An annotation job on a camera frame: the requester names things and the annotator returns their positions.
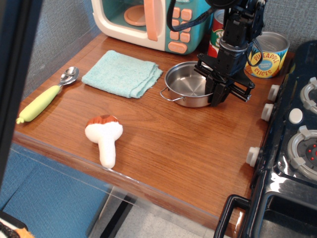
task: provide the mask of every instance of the microwave handle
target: microwave handle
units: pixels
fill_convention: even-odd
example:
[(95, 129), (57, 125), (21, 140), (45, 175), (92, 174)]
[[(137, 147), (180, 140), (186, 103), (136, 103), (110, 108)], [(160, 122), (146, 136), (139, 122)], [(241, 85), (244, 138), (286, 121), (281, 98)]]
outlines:
[(160, 2), (158, 0), (144, 0), (144, 14), (145, 23), (147, 27), (148, 39), (152, 41), (158, 41), (158, 29), (155, 11), (155, 2)]

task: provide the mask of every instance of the red can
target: red can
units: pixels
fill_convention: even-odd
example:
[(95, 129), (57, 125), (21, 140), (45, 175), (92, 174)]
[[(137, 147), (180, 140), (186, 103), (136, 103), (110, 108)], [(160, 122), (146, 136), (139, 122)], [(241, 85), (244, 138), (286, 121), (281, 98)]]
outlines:
[(223, 36), (223, 18), (224, 18), (224, 10), (217, 10), (213, 13), (213, 20), (212, 20), (212, 32), (208, 47), (207, 54), (211, 57), (217, 57), (219, 51), (219, 41), (220, 38)]

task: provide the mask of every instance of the stove burner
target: stove burner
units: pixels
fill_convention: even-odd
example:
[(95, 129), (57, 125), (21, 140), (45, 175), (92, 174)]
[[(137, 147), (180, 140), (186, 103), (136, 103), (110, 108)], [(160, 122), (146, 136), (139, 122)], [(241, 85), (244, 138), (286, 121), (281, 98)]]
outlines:
[(301, 141), (297, 151), (298, 155), (305, 160), (306, 165), (317, 172), (317, 138)]
[(309, 81), (310, 82), (301, 91), (301, 100), (304, 104), (304, 108), (317, 114), (317, 104), (309, 97), (310, 92), (317, 90), (317, 79), (313, 77)]
[(317, 165), (317, 143), (312, 144), (307, 148), (306, 156), (312, 163)]
[(301, 126), (287, 144), (287, 153), (293, 168), (317, 180), (317, 130)]

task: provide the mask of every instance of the plush mushroom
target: plush mushroom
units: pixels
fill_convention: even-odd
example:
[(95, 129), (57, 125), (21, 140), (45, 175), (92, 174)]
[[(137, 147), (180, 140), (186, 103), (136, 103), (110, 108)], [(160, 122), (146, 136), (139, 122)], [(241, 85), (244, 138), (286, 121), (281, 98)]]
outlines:
[(123, 126), (114, 116), (103, 115), (87, 122), (85, 134), (90, 141), (98, 144), (101, 165), (108, 169), (115, 164), (114, 142), (122, 133)]

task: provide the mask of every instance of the floor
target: floor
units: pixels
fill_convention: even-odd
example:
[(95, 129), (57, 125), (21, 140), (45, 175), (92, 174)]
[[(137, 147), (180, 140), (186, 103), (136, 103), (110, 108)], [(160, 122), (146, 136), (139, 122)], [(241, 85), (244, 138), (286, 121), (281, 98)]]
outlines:
[[(115, 194), (108, 199), (89, 238), (100, 237), (105, 229), (105, 224), (109, 223), (120, 203), (121, 199), (116, 198)], [(213, 230), (138, 199), (115, 237), (212, 238), (213, 234)]]

